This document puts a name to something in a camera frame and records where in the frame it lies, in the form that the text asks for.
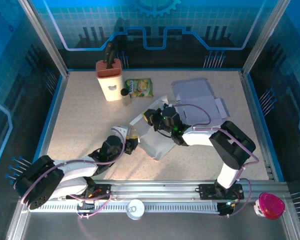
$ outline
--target white lid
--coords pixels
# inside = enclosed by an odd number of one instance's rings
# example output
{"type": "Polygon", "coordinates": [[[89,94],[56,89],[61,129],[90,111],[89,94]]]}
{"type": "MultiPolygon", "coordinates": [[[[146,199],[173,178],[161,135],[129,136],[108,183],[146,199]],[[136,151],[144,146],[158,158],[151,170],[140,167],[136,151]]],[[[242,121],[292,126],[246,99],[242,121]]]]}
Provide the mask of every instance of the white lid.
{"type": "Polygon", "coordinates": [[[145,205],[138,199],[133,199],[129,202],[126,208],[126,214],[133,220],[138,220],[145,212],[145,205]]]}

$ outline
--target knife block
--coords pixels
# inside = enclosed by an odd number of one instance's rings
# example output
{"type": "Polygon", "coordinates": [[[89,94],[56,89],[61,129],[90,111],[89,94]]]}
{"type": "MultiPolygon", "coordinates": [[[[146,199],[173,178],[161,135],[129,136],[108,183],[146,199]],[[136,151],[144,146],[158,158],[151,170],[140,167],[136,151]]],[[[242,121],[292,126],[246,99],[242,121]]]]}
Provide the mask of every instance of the knife block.
{"type": "Polygon", "coordinates": [[[97,61],[95,64],[96,78],[108,102],[122,99],[120,91],[125,87],[121,61],[115,58],[112,67],[107,69],[107,64],[102,60],[97,61]]]}

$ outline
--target pink container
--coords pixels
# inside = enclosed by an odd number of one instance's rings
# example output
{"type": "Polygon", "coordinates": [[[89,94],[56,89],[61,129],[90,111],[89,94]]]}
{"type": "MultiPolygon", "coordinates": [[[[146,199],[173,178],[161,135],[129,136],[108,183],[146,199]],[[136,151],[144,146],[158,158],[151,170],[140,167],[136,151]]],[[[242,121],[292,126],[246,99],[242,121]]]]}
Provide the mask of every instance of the pink container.
{"type": "Polygon", "coordinates": [[[270,220],[279,218],[285,211],[285,203],[273,194],[263,192],[255,201],[254,211],[260,217],[270,220]]]}

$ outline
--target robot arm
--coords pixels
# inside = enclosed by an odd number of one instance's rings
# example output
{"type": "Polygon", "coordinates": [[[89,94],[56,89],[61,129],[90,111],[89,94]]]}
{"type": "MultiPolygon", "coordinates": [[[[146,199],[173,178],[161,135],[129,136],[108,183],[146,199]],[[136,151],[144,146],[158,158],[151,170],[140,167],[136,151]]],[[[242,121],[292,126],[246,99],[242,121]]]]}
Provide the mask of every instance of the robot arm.
{"type": "Polygon", "coordinates": [[[33,210],[49,199],[68,195],[83,198],[95,196],[100,188],[90,177],[110,168],[123,152],[131,154],[138,144],[138,139],[125,141],[129,131],[127,127],[114,127],[113,130],[116,132],[115,135],[109,136],[101,148],[83,159],[70,160],[67,163],[52,160],[47,155],[41,156],[14,181],[13,187],[22,197],[23,203],[33,210]]]}
{"type": "Polygon", "coordinates": [[[231,121],[220,127],[193,128],[182,123],[176,109],[168,105],[164,105],[163,109],[148,109],[143,115],[154,131],[169,133],[178,145],[210,145],[215,148],[224,162],[214,183],[215,194],[219,198],[227,195],[241,174],[244,163],[256,149],[254,142],[231,121]]]}

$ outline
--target green snack bag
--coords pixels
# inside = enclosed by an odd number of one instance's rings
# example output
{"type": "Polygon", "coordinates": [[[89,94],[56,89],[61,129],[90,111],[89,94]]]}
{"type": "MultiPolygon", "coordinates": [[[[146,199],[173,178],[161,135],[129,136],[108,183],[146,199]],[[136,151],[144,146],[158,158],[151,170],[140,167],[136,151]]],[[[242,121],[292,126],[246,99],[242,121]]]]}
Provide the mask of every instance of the green snack bag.
{"type": "Polygon", "coordinates": [[[125,81],[125,87],[129,89],[129,94],[132,98],[154,96],[150,78],[128,79],[125,81]]]}

